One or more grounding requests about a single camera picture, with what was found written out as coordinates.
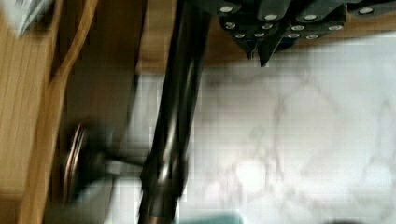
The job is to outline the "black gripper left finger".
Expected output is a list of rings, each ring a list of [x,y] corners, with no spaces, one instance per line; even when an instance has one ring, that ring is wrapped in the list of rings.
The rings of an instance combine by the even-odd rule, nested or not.
[[[253,58],[270,60],[289,26],[289,0],[188,0],[219,19],[221,28]]]

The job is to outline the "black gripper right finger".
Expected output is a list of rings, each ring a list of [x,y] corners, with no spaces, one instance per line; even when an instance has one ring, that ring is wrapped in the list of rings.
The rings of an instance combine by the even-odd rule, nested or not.
[[[296,40],[321,38],[342,30],[347,13],[370,18],[395,11],[395,0],[259,0],[257,18],[270,31],[258,47],[260,65],[274,52]]]

